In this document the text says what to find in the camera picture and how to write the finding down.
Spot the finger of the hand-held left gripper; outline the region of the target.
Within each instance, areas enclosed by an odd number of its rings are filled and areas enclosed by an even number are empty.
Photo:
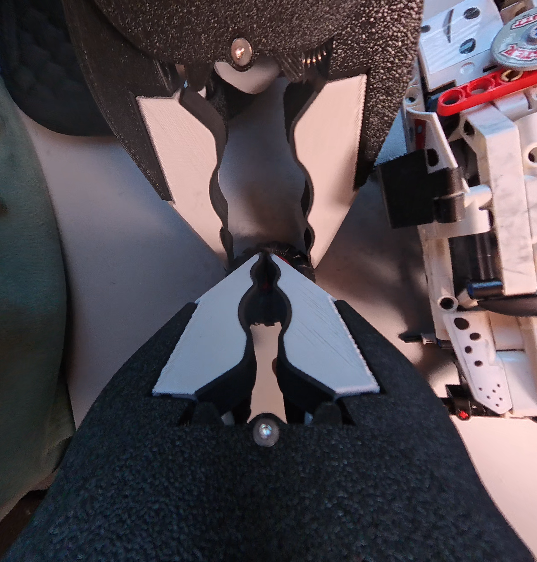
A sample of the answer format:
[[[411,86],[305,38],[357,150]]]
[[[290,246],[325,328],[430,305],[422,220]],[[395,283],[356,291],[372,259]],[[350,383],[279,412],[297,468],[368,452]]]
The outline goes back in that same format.
[[[207,87],[198,92],[181,87],[171,97],[137,100],[170,205],[224,264],[230,264],[234,250],[228,203],[218,182],[227,130],[207,98]]]
[[[285,92],[288,141],[306,178],[304,242],[314,268],[354,201],[366,79],[361,74],[327,81],[320,89],[292,84]]]

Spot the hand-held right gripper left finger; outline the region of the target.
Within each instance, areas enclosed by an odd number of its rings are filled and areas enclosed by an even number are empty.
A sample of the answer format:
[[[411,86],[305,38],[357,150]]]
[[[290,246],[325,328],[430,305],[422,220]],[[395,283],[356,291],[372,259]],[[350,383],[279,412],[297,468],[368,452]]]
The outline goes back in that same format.
[[[234,409],[251,397],[257,371],[251,316],[265,265],[265,253],[253,256],[195,302],[154,396],[211,402],[217,409]]]

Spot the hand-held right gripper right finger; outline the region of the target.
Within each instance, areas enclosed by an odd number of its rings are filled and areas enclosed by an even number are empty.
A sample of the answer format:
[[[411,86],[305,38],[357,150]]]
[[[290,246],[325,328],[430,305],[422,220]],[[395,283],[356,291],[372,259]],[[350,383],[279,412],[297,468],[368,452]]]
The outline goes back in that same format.
[[[300,409],[379,393],[379,385],[335,306],[335,298],[281,258],[270,256],[281,332],[277,380]]]

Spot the black lego wheel red hub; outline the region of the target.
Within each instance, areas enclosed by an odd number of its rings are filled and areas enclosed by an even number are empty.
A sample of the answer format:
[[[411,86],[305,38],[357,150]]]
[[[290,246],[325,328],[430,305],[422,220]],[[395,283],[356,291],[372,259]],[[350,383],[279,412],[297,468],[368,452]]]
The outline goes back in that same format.
[[[274,254],[290,264],[294,269],[303,272],[308,276],[313,273],[313,267],[308,261],[308,257],[295,246],[284,242],[261,242],[254,246],[245,249],[238,257],[235,258],[235,266],[240,266],[249,260],[253,255],[265,251],[269,254]]]

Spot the white lego truck model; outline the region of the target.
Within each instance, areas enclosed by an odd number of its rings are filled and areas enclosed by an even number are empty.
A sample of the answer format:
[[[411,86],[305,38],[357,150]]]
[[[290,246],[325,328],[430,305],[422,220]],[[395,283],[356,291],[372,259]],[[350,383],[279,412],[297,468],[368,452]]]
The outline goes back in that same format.
[[[402,106],[407,154],[377,167],[416,226],[444,404],[537,422],[537,1],[426,1]]]

